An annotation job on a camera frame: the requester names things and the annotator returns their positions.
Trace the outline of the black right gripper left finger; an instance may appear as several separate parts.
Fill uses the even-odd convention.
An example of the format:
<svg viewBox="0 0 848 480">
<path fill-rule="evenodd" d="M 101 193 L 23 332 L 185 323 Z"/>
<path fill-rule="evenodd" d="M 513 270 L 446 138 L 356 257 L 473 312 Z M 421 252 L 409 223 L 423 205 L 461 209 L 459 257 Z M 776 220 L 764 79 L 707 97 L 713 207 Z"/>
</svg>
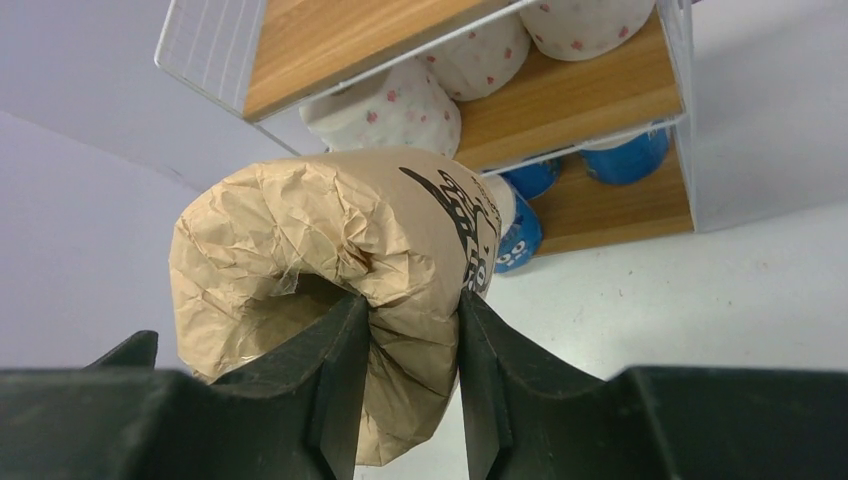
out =
<svg viewBox="0 0 848 480">
<path fill-rule="evenodd" d="M 78 369 L 1 374 L 5 479 L 350 479 L 369 351 L 348 295 L 207 384 L 155 365 L 142 330 Z"/>
</svg>

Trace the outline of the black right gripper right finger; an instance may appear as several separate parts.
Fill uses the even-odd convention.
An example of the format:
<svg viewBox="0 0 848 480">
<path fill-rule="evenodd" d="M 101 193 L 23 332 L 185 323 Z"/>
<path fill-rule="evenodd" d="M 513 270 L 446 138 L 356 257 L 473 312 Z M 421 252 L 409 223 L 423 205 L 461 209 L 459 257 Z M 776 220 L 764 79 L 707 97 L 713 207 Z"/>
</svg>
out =
<svg viewBox="0 0 848 480">
<path fill-rule="evenodd" d="M 839 371 L 633 366 L 609 380 L 559 359 L 473 292 L 458 308 L 473 479 L 843 479 Z"/>
</svg>

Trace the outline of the brown paper roll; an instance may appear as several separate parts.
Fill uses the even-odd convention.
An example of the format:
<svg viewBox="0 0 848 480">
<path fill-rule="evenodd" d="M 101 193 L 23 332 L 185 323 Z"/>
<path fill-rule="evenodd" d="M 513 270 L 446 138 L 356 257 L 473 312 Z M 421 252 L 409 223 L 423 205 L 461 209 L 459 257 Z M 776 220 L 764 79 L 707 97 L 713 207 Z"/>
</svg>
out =
<svg viewBox="0 0 848 480">
<path fill-rule="evenodd" d="M 428 441 L 455 388 L 457 308 L 485 295 L 502 218 L 484 181 L 408 146 L 245 167 L 178 217 L 169 254 L 176 348 L 211 382 L 269 352 L 330 306 L 369 303 L 356 461 L 382 467 Z M 321 286 L 309 287 L 317 279 Z"/>
</svg>

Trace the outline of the blue paper roll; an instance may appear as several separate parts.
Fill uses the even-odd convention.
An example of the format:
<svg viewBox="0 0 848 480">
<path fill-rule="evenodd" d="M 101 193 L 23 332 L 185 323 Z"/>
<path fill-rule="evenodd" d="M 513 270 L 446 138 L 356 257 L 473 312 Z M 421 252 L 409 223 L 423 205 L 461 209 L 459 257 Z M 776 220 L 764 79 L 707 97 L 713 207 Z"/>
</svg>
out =
<svg viewBox="0 0 848 480">
<path fill-rule="evenodd" d="M 500 174 L 526 200 L 543 195 L 554 186 L 561 174 L 563 159 L 551 158 Z"/>
<path fill-rule="evenodd" d="M 494 271 L 505 274 L 526 265 L 542 242 L 542 228 L 529 203 L 500 175 L 483 178 L 501 218 Z"/>
<path fill-rule="evenodd" d="M 667 127 L 595 145 L 579 151 L 587 174 L 608 185 L 629 185 L 653 174 L 669 151 Z"/>
</svg>

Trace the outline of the floral white paper roll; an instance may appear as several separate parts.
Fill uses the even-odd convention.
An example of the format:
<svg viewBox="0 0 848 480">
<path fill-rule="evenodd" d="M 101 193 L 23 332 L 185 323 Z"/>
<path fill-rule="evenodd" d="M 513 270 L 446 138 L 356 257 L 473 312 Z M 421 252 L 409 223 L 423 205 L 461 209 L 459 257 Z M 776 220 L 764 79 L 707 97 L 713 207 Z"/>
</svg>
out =
<svg viewBox="0 0 848 480">
<path fill-rule="evenodd" d="M 417 59 L 306 103 L 299 114 L 333 151 L 411 146 L 452 159 L 460 144 L 457 105 Z"/>
<path fill-rule="evenodd" d="M 452 99 L 478 100 L 506 85 L 521 69 L 531 38 L 517 14 L 475 27 L 417 58 Z"/>
<path fill-rule="evenodd" d="M 519 15 L 543 55 L 578 62 L 621 46 L 655 8 L 654 0 L 548 0 L 522 8 Z"/>
</svg>

